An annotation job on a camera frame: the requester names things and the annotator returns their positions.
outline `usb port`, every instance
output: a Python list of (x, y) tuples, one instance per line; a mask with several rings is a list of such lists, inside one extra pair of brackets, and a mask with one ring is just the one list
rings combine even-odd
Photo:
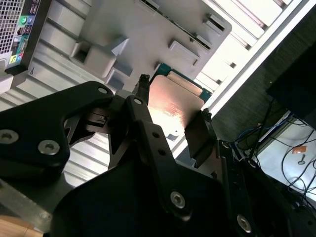
[(38, 6), (35, 6), (35, 7), (34, 7), (34, 9), (33, 9), (32, 14), (34, 14), (34, 15), (35, 15), (37, 10), (38, 10)]

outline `copper surface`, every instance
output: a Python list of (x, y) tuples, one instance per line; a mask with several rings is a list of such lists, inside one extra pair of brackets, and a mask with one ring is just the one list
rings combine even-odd
[(156, 76), (150, 86), (148, 108), (166, 136), (183, 133), (203, 105), (202, 99), (165, 76)]

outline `metal plate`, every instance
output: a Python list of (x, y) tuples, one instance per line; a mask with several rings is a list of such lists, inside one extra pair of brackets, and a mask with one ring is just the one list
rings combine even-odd
[[(118, 57), (119, 63), (133, 69), (130, 80), (124, 81), (126, 90), (133, 90), (141, 74), (152, 76), (159, 62), (194, 79), (229, 34), (231, 25), (200, 0), (182, 0), (181, 4), (178, 0), (145, 1), (156, 2), (162, 14), (144, 1), (94, 1), (80, 36), (99, 45), (108, 45), (120, 36), (129, 38)], [(203, 23), (208, 15), (216, 16), (223, 25), (220, 34)], [(195, 33), (211, 40), (210, 50), (193, 40)], [(175, 40), (183, 53), (169, 49)], [(188, 52), (199, 57), (194, 64), (187, 60)]]
[(202, 99), (165, 76), (155, 77), (150, 86), (148, 108), (166, 136), (183, 133), (203, 105)]

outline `screw hole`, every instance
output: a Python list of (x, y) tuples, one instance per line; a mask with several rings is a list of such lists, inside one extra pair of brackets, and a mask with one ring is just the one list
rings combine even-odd
[(102, 94), (107, 94), (107, 93), (108, 93), (107, 90), (104, 89), (104, 88), (102, 88), (102, 87), (100, 87), (100, 88), (98, 89), (98, 91), (100, 91)]
[(156, 138), (159, 138), (159, 137), (160, 137), (159, 134), (156, 133), (156, 132), (153, 132), (153, 136), (156, 137)]
[(143, 102), (141, 101), (141, 100), (139, 100), (139, 99), (134, 99), (134, 102), (136, 103), (136, 104), (139, 104), (139, 105), (141, 105)]
[(54, 145), (48, 143), (45, 145), (45, 148), (53, 150), (55, 147), (54, 147)]
[(166, 155), (166, 152), (165, 152), (164, 150), (159, 149), (158, 152), (159, 152), (159, 154), (162, 155), (162, 156), (165, 156), (165, 155)]
[(4, 133), (1, 136), (2, 139), (7, 139), (7, 140), (11, 140), (12, 139), (12, 135), (9, 133)]

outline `black mount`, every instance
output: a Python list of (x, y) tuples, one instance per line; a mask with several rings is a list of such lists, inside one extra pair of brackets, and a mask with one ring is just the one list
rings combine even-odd
[[(49, 236), (315, 236), (255, 163), (217, 139), (208, 110), (185, 128), (195, 168), (177, 163), (148, 111), (149, 86), (142, 75), (133, 93), (114, 96), (87, 82), (0, 113), (0, 177), (32, 186), (60, 177), (71, 146), (109, 134), (109, 171), (63, 198)], [(253, 203), (262, 190), (276, 207), (263, 212), (268, 230)]]

